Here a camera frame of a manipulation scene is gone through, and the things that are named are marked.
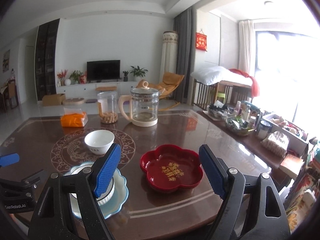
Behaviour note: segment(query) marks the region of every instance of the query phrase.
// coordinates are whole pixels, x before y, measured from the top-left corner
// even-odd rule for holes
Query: light blue plate
[[[80,166],[74,166],[65,175],[70,175],[77,168],[87,164],[93,164],[93,162],[85,162],[85,163],[82,163]],[[113,174],[113,179],[115,182],[115,191],[113,193],[113,196],[107,203],[100,206],[101,212],[105,219],[118,213],[121,210],[124,202],[126,202],[129,195],[129,190],[126,185],[127,180],[125,179],[124,176],[121,175],[118,169],[116,169],[115,173]],[[78,201],[71,194],[70,194],[70,202],[71,202],[71,208],[74,216],[77,218],[81,218]]]

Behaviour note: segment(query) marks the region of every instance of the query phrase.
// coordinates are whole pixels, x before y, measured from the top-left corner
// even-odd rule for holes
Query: red flower-shaped plate
[[[165,144],[145,153],[140,167],[157,191],[173,192],[178,188],[194,188],[203,177],[199,155],[176,145]]]

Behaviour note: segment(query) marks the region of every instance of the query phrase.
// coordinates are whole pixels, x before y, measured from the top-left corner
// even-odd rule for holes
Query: bed
[[[191,76],[194,78],[192,102],[203,110],[217,100],[218,91],[224,91],[226,100],[233,104],[241,100],[252,101],[252,80],[224,67],[202,68],[191,73]]]

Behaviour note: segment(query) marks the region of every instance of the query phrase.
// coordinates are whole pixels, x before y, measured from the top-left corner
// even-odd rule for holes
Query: vase
[[[134,81],[135,82],[140,82],[142,80],[143,77],[134,77]]]
[[[71,85],[71,80],[69,78],[65,79],[64,84],[66,86],[70,86]]]

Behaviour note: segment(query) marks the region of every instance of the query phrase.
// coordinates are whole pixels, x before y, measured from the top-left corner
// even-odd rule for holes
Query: red blanket
[[[240,69],[231,68],[231,69],[229,69],[229,70],[230,70],[231,72],[233,72],[233,73],[242,75],[242,76],[244,76],[245,78],[251,78],[251,80],[252,80],[251,96],[252,96],[253,98],[255,98],[255,97],[258,97],[258,96],[260,95],[260,87],[259,87],[259,84],[258,84],[257,80],[256,80],[254,77],[249,76],[248,73],[246,73],[246,72],[244,72],[244,71],[242,71],[242,70],[240,70]]]

